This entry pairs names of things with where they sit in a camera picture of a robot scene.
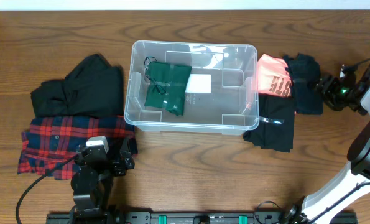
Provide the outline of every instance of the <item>white label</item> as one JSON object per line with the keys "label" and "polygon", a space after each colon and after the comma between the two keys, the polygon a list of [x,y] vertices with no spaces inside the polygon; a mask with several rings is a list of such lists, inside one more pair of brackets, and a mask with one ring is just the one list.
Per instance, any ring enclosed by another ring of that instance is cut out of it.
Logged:
{"label": "white label", "polygon": [[185,93],[211,93],[211,75],[190,74]]}

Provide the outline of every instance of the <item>plastic bin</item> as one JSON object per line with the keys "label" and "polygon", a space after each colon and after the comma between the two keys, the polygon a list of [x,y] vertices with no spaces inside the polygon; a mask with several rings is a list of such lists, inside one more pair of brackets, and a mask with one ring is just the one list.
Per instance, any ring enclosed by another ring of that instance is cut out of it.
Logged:
{"label": "plastic bin", "polygon": [[[144,60],[149,56],[159,62],[191,65],[191,77],[202,77],[204,83],[198,79],[188,83],[195,90],[185,94],[183,116],[144,106],[150,85],[144,76]],[[259,124],[256,63],[257,50],[247,44],[139,40],[132,46],[124,118],[143,131],[240,135],[253,130]]]}

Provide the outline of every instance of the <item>green folded cloth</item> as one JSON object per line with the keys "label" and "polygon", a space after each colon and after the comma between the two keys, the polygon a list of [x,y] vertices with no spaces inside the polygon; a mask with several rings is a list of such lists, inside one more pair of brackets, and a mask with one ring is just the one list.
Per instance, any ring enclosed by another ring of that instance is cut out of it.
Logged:
{"label": "green folded cloth", "polygon": [[146,76],[150,79],[145,106],[164,108],[177,116],[183,115],[185,90],[191,66],[151,62]]}

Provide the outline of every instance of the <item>folded plaid flannel shirt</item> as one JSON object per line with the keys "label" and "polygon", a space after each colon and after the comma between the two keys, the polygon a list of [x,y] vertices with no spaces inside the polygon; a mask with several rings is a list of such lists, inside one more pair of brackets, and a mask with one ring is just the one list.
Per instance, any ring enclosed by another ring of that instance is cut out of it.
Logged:
{"label": "folded plaid flannel shirt", "polygon": [[[30,130],[22,132],[22,153],[17,173],[44,175],[75,156],[80,147],[95,136],[106,136],[110,150],[114,150],[118,139],[129,137],[134,140],[134,126],[127,124],[122,116],[100,119],[86,116],[35,118],[31,121]],[[131,154],[137,154],[136,143],[134,146]],[[52,176],[56,180],[67,180],[79,170],[80,167],[71,161]]]}

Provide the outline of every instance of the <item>white background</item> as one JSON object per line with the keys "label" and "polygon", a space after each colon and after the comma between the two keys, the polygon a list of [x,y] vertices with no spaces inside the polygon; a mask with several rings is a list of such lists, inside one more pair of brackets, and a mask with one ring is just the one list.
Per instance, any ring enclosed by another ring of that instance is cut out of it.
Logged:
{"label": "white background", "polygon": [[370,0],[0,0],[0,11],[146,9],[370,9]]}

